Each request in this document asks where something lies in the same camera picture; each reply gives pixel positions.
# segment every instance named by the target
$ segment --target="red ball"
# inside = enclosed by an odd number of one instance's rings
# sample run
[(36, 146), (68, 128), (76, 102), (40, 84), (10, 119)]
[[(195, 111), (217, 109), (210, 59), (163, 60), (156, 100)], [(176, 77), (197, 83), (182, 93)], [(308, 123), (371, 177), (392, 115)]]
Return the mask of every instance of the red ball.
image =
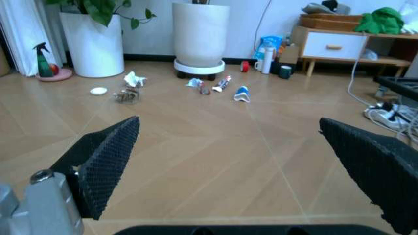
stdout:
[(60, 70), (60, 68), (58, 67), (58, 65), (50, 63), (49, 67), (51, 68), (52, 72), (54, 73), (54, 75), (58, 74), (58, 71)]

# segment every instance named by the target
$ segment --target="small box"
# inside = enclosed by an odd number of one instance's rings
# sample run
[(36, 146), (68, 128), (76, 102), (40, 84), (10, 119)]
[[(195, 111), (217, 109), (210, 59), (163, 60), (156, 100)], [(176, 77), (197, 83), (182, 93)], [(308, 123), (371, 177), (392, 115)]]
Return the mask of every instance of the small box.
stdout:
[(279, 57), (279, 63), (296, 64), (299, 57), (299, 47), (296, 45), (287, 46)]

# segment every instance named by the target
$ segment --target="white cable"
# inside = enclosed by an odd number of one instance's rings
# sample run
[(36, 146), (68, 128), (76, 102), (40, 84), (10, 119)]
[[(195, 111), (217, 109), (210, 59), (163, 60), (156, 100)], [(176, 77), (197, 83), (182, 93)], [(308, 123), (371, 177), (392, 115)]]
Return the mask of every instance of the white cable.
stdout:
[(408, 126), (408, 136), (416, 144), (418, 144), (418, 139), (414, 137), (414, 134), (412, 133), (412, 127), (414, 126), (414, 123), (417, 120), (418, 120), (418, 115), (415, 115), (414, 119), (411, 120)]
[[(367, 36), (365, 36), (365, 34), (364, 34), (364, 33), (363, 33), (363, 37), (364, 37), (364, 39), (363, 39), (363, 42), (362, 42), (362, 47), (361, 47), (361, 48), (365, 48), (365, 43), (366, 43), (366, 41), (367, 41), (367, 40), (366, 40), (366, 39), (367, 39)], [(361, 59), (361, 56), (362, 56), (362, 51), (360, 52), (359, 56), (357, 57), (357, 59), (356, 59), (356, 61), (355, 61), (355, 63), (354, 63), (353, 69), (352, 69), (352, 71), (351, 71), (351, 80), (350, 80), (350, 83), (348, 84), (348, 87), (347, 87), (347, 93), (348, 93), (349, 95), (351, 95), (354, 99), (356, 99), (357, 101), (359, 101), (360, 103), (363, 103), (363, 104), (365, 104), (365, 105), (367, 105), (367, 106), (372, 106), (372, 104), (370, 104), (370, 103), (368, 103), (367, 101), (365, 101), (365, 100), (363, 100), (363, 99), (361, 99), (361, 98), (357, 97), (355, 94), (353, 94), (353, 93), (351, 92), (351, 88), (352, 88), (352, 86), (353, 86), (353, 84), (354, 84), (354, 79), (355, 79), (355, 69), (356, 69), (356, 67), (357, 67), (358, 62), (359, 62), (359, 61), (360, 61), (360, 59)], [(397, 113), (399, 113), (399, 111), (400, 111), (400, 107), (401, 107), (401, 105), (402, 105), (402, 98), (399, 98), (399, 101), (400, 101), (400, 104), (398, 105), (398, 109), (397, 109), (397, 111), (395, 111), (395, 112), (397, 112)], [(418, 109), (416, 109), (416, 108), (410, 108), (410, 107), (408, 107), (408, 108), (409, 108), (409, 109), (411, 109), (411, 110), (418, 111)], [(413, 141), (414, 143), (418, 144), (418, 139), (417, 139), (417, 138), (415, 138), (415, 137), (414, 137), (414, 134), (412, 133), (412, 128), (413, 128), (413, 126), (414, 126), (415, 122), (418, 122), (418, 114), (417, 114), (417, 113), (415, 113), (415, 117), (411, 120), (411, 122), (409, 123), (409, 125), (408, 125), (406, 128), (402, 128), (402, 125), (401, 125), (400, 119), (398, 119), (399, 130), (397, 131), (397, 130), (391, 129), (391, 128), (389, 128), (389, 127), (387, 127), (387, 126), (385, 126), (385, 125), (383, 125), (383, 124), (381, 124), (381, 123), (379, 123), (379, 122), (375, 121), (375, 120), (372, 118), (372, 116), (371, 116), (371, 113), (372, 113), (372, 112), (377, 112), (377, 110), (370, 110), (369, 112), (367, 112), (367, 116), (368, 116), (368, 118), (370, 119), (370, 121), (372, 121), (374, 124), (376, 124), (376, 125), (378, 125), (378, 126), (380, 126), (380, 127), (382, 127), (382, 128), (385, 128), (386, 130), (389, 130), (389, 131), (391, 131), (391, 132), (396, 133), (396, 138), (397, 138), (397, 139), (399, 139), (400, 135), (404, 135), (404, 136), (408, 137), (408, 138), (409, 138), (411, 141)]]
[(386, 130), (389, 130), (389, 131), (392, 131), (393, 133), (396, 133), (396, 135), (405, 135), (405, 134), (403, 134), (403, 133), (400, 133), (399, 131), (396, 131), (396, 130), (394, 130), (394, 129), (391, 129), (391, 128), (389, 128), (389, 127), (387, 127), (387, 126), (385, 126), (385, 125), (383, 125), (383, 124), (380, 124), (379, 122), (377, 122), (377, 121), (375, 121), (372, 117), (371, 117), (371, 115), (370, 115), (370, 113), (371, 112), (377, 112), (377, 110), (370, 110), (369, 112), (367, 112), (367, 117), (370, 119), (370, 121), (372, 121), (374, 124), (376, 124), (376, 125), (378, 125), (378, 126), (380, 126), (380, 127), (383, 127), (383, 128), (385, 128)]
[[(364, 33), (363, 33), (363, 41), (362, 41), (362, 43), (361, 43), (361, 48), (365, 48), (365, 43), (367, 42), (367, 36), (365, 36), (364, 35)], [(363, 104), (365, 104), (365, 105), (367, 105), (367, 106), (372, 106), (372, 104), (370, 104), (370, 103), (368, 103), (367, 101), (365, 101), (365, 100), (363, 100), (363, 99), (361, 99), (361, 98), (359, 98), (359, 97), (357, 97), (355, 94), (353, 94), (352, 92), (351, 92), (351, 87), (353, 86), (353, 84), (354, 84), (354, 74), (355, 74), (355, 68), (357, 67), (357, 64), (358, 64), (358, 62), (359, 62), (359, 60), (361, 59), (361, 56), (362, 56), (362, 51), (360, 51), (360, 53), (359, 53), (359, 55), (358, 55), (358, 57), (357, 57), (357, 59), (356, 59), (356, 61), (355, 61), (355, 63), (354, 63), (354, 66), (353, 66), (353, 69), (352, 69), (352, 71), (351, 71), (351, 80), (350, 80), (350, 83), (348, 84), (348, 87), (347, 87), (347, 93), (349, 94), (349, 95), (351, 95), (354, 99), (356, 99), (358, 102), (360, 102), (360, 103), (363, 103)]]

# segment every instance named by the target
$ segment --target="white plant pot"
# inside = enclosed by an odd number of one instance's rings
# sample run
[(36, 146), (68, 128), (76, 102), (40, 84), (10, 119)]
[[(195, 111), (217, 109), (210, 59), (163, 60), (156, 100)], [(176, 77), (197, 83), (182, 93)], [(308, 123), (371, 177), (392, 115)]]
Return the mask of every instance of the white plant pot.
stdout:
[(214, 67), (225, 51), (228, 6), (173, 3), (174, 52), (192, 67)]
[(83, 77), (108, 77), (125, 70), (120, 16), (108, 25), (89, 15), (60, 13), (75, 73)]

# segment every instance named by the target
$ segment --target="white thermos bottle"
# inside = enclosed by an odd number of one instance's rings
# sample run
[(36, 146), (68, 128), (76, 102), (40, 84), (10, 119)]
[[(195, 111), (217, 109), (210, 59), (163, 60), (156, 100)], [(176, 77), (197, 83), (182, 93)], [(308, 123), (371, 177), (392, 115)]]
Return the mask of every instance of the white thermos bottle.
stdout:
[(273, 59), (273, 52), (274, 47), (266, 47), (266, 51), (264, 52), (264, 60), (263, 60), (263, 68), (261, 69), (261, 73), (269, 74), (270, 73), (270, 66)]

